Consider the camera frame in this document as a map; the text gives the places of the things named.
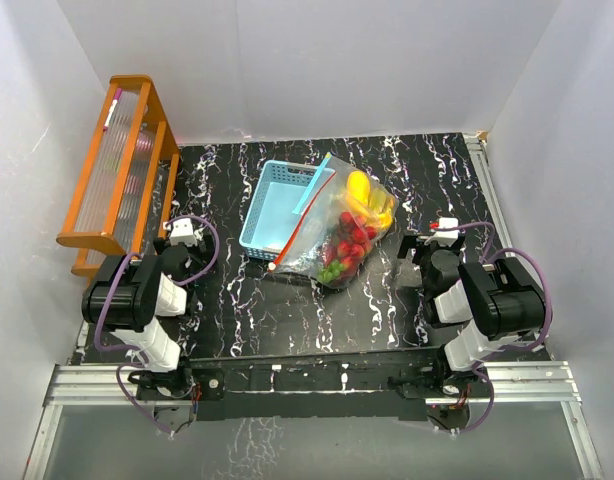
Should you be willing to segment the blue zip clear bag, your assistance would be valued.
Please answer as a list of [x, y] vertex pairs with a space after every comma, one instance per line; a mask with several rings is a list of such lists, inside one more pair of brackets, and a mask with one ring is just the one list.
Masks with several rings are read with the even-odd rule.
[[308, 207], [322, 206], [326, 213], [348, 211], [363, 226], [382, 237], [391, 228], [399, 201], [363, 170], [327, 153], [316, 167], [292, 212], [304, 215]]

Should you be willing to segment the light blue plastic basket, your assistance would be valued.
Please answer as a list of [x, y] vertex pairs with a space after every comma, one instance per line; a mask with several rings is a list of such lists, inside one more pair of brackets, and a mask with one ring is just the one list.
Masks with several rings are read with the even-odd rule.
[[325, 166], [267, 161], [261, 171], [239, 243], [250, 259], [273, 261], [301, 215], [334, 170]]

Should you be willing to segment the red fake strawberries bunch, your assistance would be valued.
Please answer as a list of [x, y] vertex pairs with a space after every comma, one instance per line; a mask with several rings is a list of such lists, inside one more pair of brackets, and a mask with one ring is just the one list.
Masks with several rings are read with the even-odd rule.
[[358, 273], [361, 263], [373, 248], [373, 241], [378, 237], [378, 231], [366, 226], [359, 216], [349, 211], [339, 214], [333, 231], [327, 235], [321, 250], [323, 266], [328, 266], [333, 260], [343, 264], [341, 276], [330, 284], [329, 288], [341, 288], [350, 282]]

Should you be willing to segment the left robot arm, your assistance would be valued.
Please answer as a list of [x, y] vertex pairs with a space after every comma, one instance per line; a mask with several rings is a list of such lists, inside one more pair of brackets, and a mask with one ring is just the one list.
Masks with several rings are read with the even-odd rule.
[[156, 251], [142, 256], [110, 255], [83, 294], [81, 311], [100, 352], [128, 352], [138, 365], [160, 373], [158, 385], [181, 399], [194, 376], [180, 366], [182, 349], [162, 320], [188, 320], [199, 310], [194, 292], [198, 273], [216, 260], [216, 241], [199, 234], [189, 244], [172, 234], [155, 240]]

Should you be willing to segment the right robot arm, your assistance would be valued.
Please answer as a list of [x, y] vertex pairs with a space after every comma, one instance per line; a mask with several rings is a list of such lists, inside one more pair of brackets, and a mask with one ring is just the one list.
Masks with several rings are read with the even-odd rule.
[[398, 252], [400, 259], [414, 252], [426, 323], [461, 328], [440, 348], [432, 374], [434, 388], [447, 397], [467, 387], [467, 372], [500, 352], [519, 348], [517, 341], [524, 335], [546, 334], [553, 316], [551, 300], [518, 260], [518, 252], [503, 249], [490, 263], [464, 262], [463, 243], [462, 234], [448, 239], [409, 234]]

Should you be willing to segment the red zip clear bag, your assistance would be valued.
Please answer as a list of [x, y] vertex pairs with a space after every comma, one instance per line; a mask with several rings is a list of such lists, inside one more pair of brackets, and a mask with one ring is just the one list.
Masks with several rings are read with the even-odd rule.
[[390, 230], [398, 205], [368, 173], [328, 154], [294, 208], [298, 222], [268, 272], [347, 287]]

